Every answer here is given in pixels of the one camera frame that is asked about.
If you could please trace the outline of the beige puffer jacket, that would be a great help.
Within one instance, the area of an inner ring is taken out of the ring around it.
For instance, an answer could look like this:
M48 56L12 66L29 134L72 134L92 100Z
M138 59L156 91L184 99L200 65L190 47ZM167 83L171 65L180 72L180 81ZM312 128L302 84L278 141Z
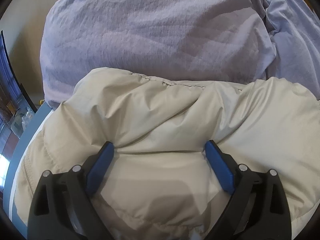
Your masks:
M247 85L170 81L99 68L33 137L17 172L22 222L43 171L69 171L114 144L92 203L116 239L202 239L229 196L204 156L213 140L253 171L275 169L298 235L319 206L319 102L275 77Z

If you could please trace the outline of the large lilac pillow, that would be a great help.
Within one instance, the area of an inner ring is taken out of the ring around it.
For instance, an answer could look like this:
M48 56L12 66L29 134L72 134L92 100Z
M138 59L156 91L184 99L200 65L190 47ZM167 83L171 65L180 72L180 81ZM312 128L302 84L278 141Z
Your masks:
M57 107L91 70L247 84L276 49L264 0L58 0L40 49L45 100Z

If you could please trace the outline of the blue white striped bedsheet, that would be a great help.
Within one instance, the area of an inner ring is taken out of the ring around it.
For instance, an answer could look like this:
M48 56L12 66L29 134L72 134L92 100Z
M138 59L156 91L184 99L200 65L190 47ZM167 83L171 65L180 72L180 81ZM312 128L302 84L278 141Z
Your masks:
M27 236L27 226L17 215L17 209L14 203L17 174L22 163L22 158L26 154L28 146L34 140L37 133L39 133L39 131L42 129L44 122L48 119L52 112L52 108L46 102L44 102L37 110L17 143L6 175L3 198L4 212L13 224L14 229L17 229L24 238Z

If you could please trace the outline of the small lilac pillow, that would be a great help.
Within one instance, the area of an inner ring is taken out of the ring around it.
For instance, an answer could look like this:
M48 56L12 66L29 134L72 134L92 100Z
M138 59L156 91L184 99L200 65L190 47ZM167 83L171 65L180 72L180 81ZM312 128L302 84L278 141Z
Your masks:
M268 77L300 83L319 98L319 20L304 0L265 0L266 28L276 49Z

